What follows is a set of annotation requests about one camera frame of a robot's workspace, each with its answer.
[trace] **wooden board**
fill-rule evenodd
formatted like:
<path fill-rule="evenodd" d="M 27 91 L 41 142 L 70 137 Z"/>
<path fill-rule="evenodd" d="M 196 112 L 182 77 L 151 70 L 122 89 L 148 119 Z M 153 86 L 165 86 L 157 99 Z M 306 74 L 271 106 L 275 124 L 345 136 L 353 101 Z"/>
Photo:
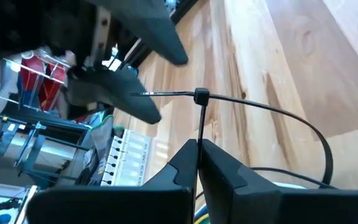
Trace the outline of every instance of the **wooden board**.
<path fill-rule="evenodd" d="M 334 155 L 332 184 L 358 189 L 358 2 L 199 0 L 177 31 L 189 64 L 174 67 L 151 53 L 139 68 L 146 89 L 206 87 L 291 111 L 327 137 Z M 159 124 L 120 111 L 116 123 L 164 142 L 169 159 L 196 136 L 200 108 L 186 97 L 154 100 L 162 112 Z M 282 115 L 211 100 L 205 136 L 247 166 L 322 178 L 321 143 L 304 124 Z M 260 174 L 316 187 L 281 174 Z"/>

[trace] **black plastic part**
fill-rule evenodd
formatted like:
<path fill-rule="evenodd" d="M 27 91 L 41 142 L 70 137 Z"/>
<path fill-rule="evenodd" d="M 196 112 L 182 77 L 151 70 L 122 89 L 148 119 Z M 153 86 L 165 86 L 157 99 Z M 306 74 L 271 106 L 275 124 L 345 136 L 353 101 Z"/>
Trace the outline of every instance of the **black plastic part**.
<path fill-rule="evenodd" d="M 209 90 L 207 88 L 196 88 L 193 99 L 197 105 L 208 106 Z"/>
<path fill-rule="evenodd" d="M 171 16 L 172 22 L 176 25 L 185 16 L 185 14 L 194 6 L 197 0 L 183 0 L 180 1 L 175 13 Z M 128 55 L 128 57 L 121 63 L 119 68 L 122 68 L 125 64 L 130 64 L 134 68 L 138 68 L 139 65 L 146 59 L 146 57 L 152 52 L 150 47 L 146 46 L 145 42 L 141 41 L 135 49 Z"/>
<path fill-rule="evenodd" d="M 41 18 L 40 1 L 0 1 L 0 60 L 42 45 Z"/>
<path fill-rule="evenodd" d="M 76 56 L 76 64 L 83 65 L 93 44 L 96 6 L 78 0 L 52 1 L 51 4 L 52 9 L 44 12 L 40 24 L 43 41 L 53 55 L 61 56 L 70 50 Z"/>
<path fill-rule="evenodd" d="M 185 49 L 163 1 L 87 1 L 109 10 L 123 27 L 142 39 L 151 49 L 172 64 L 184 65 L 188 62 Z"/>
<path fill-rule="evenodd" d="M 193 223 L 192 191 L 174 183 L 167 164 L 142 187 L 55 188 L 37 194 L 27 207 L 30 224 Z"/>
<path fill-rule="evenodd" d="M 276 223 L 358 223 L 358 190 L 280 190 Z"/>
<path fill-rule="evenodd" d="M 178 170 L 175 183 L 183 187 L 191 188 L 192 190 L 195 189 L 197 162 L 197 142 L 194 139 L 190 139 L 169 161 L 169 164 Z"/>
<path fill-rule="evenodd" d="M 281 192 L 211 141 L 203 140 L 200 179 L 211 223 L 273 223 Z"/>
<path fill-rule="evenodd" d="M 67 119 L 67 120 L 80 119 L 82 117 L 98 113 L 100 111 L 114 108 L 113 106 L 104 103 L 96 103 L 96 108 L 93 110 L 89 110 L 86 106 L 75 106 L 70 103 L 68 99 L 68 94 L 69 93 L 67 88 L 61 86 L 59 89 L 59 96 L 58 96 L 57 103 L 59 105 L 59 115 L 63 119 Z"/>
<path fill-rule="evenodd" d="M 133 97 L 131 93 L 146 92 L 134 71 L 124 68 L 84 71 L 72 67 L 67 72 L 68 87 L 63 91 L 64 101 L 73 106 L 85 107 L 89 103 L 115 106 L 149 124 L 161 120 L 161 115 L 151 97 Z"/>

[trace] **metal bar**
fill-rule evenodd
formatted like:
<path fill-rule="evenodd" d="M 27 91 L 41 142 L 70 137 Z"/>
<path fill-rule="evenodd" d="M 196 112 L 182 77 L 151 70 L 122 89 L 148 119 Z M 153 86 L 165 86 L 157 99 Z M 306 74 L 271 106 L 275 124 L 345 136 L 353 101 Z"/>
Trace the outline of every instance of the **metal bar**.
<path fill-rule="evenodd" d="M 13 167 L 17 168 L 20 164 L 20 162 L 23 160 L 24 157 L 24 152 L 27 149 L 27 146 L 30 143 L 30 140 L 34 137 L 35 133 L 38 132 L 38 129 L 33 129 L 30 131 L 29 136 L 27 137 L 27 139 L 25 140 L 23 146 L 22 146 L 22 150 L 19 154 L 19 158 L 17 159 L 17 161 L 15 162 L 15 164 L 13 165 Z"/>
<path fill-rule="evenodd" d="M 27 124 L 27 123 L 24 122 L 24 121 L 21 121 L 21 120 L 18 120 L 18 119 L 9 118 L 9 117 L 7 117 L 7 120 L 10 121 L 10 122 L 12 122 L 12 123 L 17 123 L 17 124 Z"/>
<path fill-rule="evenodd" d="M 38 186 L 33 185 L 31 186 L 30 190 L 29 190 L 29 194 L 27 195 L 27 198 L 23 204 L 22 210 L 20 211 L 19 215 L 17 216 L 16 220 L 15 220 L 15 224 L 22 224 L 24 223 L 24 218 L 25 218 L 25 212 L 27 210 L 27 205 L 29 204 L 30 200 L 32 197 L 34 197 L 36 191 L 37 191 Z"/>
<path fill-rule="evenodd" d="M 30 109 L 36 110 L 36 111 L 40 111 L 39 108 L 35 108 L 35 107 L 33 107 L 33 106 L 29 106 L 29 105 L 23 105 L 23 106 L 26 107 L 26 108 L 30 108 Z"/>
<path fill-rule="evenodd" d="M 6 72 L 7 63 L 5 61 L 0 62 L 0 94 L 4 91 L 5 87 L 7 87 L 7 82 L 5 85 L 1 88 L 2 83 L 4 82 L 4 77 L 7 75 Z"/>
<path fill-rule="evenodd" d="M 48 75 L 46 75 L 46 74 L 44 74 L 44 73 L 42 73 L 42 72 L 38 72 L 38 71 L 36 71 L 36 70 L 34 70 L 34 69 L 32 69 L 32 68 L 29 68 L 29 67 L 27 67 L 27 66 L 24 66 L 24 65 L 22 65 L 21 63 L 17 63 L 17 62 L 15 62 L 15 61 L 12 61 L 12 60 L 9 60 L 9 59 L 6 59 L 6 58 L 4 58 L 4 60 L 7 61 L 7 62 L 15 63 L 15 64 L 17 64 L 18 66 L 20 66 L 20 67 L 22 67 L 22 68 L 24 68 L 24 69 L 27 69 L 28 71 L 30 71 L 30 72 L 32 72 L 32 73 L 36 73 L 36 74 L 38 74 L 38 75 L 41 75 L 41 76 L 43 76 L 43 77 L 45 77 L 45 78 L 48 78 L 48 79 L 50 79 L 50 80 L 53 80 L 53 81 L 55 81 L 55 82 L 59 82 L 59 83 L 61 83 L 61 84 L 64 84 L 64 82 L 62 82 L 62 81 L 60 81 L 60 80 L 57 80 L 56 78 L 50 78 Z"/>
<path fill-rule="evenodd" d="M 41 170 L 26 170 L 26 172 L 29 172 L 30 175 L 31 174 L 40 174 L 40 175 L 47 175 L 49 177 L 57 177 L 57 178 L 63 178 L 63 179 L 68 179 L 68 180 L 76 180 L 76 177 L 69 177 L 66 175 L 60 175 L 60 174 L 55 174 L 52 172 L 46 172 L 46 171 L 41 171 Z"/>
<path fill-rule="evenodd" d="M 71 146 L 71 147 L 74 147 L 74 148 L 77 148 L 77 149 L 86 150 L 86 151 L 89 151 L 89 150 L 90 150 L 90 148 L 83 147 L 83 146 L 80 146 L 80 145 L 77 145 L 77 144 L 73 144 L 73 143 L 70 143 L 70 142 L 66 142 L 66 141 L 63 141 L 63 140 L 60 140 L 60 139 L 55 139 L 55 138 L 51 138 L 51 137 L 48 137 L 48 136 L 46 136 L 45 138 L 46 138 L 47 140 L 49 140 L 49 141 L 57 142 L 57 143 L 60 143 L 60 144 L 65 145 L 65 146 Z"/>
<path fill-rule="evenodd" d="M 70 68 L 69 64 L 66 64 L 62 60 L 56 59 L 54 57 L 51 57 L 48 54 L 43 54 L 42 56 L 47 57 L 48 59 L 53 60 L 54 62 L 59 63 L 59 64 L 63 65 L 64 67 Z"/>
<path fill-rule="evenodd" d="M 35 140 L 34 145 L 31 147 L 31 150 L 29 152 L 29 155 L 27 156 L 27 160 L 24 164 L 25 170 L 32 170 L 35 162 L 38 158 L 38 155 L 41 152 L 42 144 L 45 142 L 45 136 L 39 135 L 37 137 L 37 140 Z"/>
<path fill-rule="evenodd" d="M 50 78 L 53 78 L 53 76 L 52 76 L 52 75 L 53 75 L 53 73 L 55 72 L 55 70 L 56 70 L 56 68 L 57 68 L 58 64 L 59 64 L 59 63 L 56 63 L 56 64 L 55 64 L 55 66 L 53 67 L 52 71 L 50 72 L 50 75 L 49 75 L 49 76 L 50 76 Z"/>
<path fill-rule="evenodd" d="M 132 54 L 132 52 L 135 50 L 135 48 L 140 44 L 142 40 L 140 38 L 137 39 L 137 41 L 135 42 L 135 44 L 131 47 L 131 49 L 129 49 L 128 53 L 125 55 L 124 57 L 124 61 L 126 61 L 128 59 L 128 56 L 130 56 Z"/>
<path fill-rule="evenodd" d="M 18 101 L 14 101 L 14 100 L 11 100 L 9 98 L 5 98 L 3 96 L 0 96 L 0 98 L 3 99 L 3 100 L 9 101 L 9 102 L 15 103 L 15 104 L 20 104 Z"/>
<path fill-rule="evenodd" d="M 33 89 L 32 92 L 31 92 L 29 106 L 32 106 L 32 101 L 33 101 L 33 99 L 34 99 L 35 92 L 36 92 L 36 91 L 39 91 L 39 89 L 38 89 L 39 78 L 40 78 L 40 76 L 37 75 L 37 78 L 35 79 L 34 89 Z"/>
<path fill-rule="evenodd" d="M 57 93 L 56 93 L 55 97 L 53 98 L 52 103 L 51 103 L 51 104 L 50 104 L 50 106 L 49 106 L 48 111 L 51 111 L 51 110 L 53 109 L 53 106 L 55 105 L 55 103 L 56 103 L 56 101 L 57 101 L 57 98 L 58 98 L 59 94 L 60 94 L 60 91 L 57 91 Z"/>

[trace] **black cable clamp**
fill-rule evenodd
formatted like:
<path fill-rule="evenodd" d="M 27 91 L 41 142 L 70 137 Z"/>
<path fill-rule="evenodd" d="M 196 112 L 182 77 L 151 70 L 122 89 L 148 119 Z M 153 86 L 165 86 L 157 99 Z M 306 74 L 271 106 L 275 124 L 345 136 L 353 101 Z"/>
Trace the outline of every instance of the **black cable clamp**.
<path fill-rule="evenodd" d="M 209 90 L 206 88 L 196 88 L 193 99 L 197 105 L 208 106 Z"/>

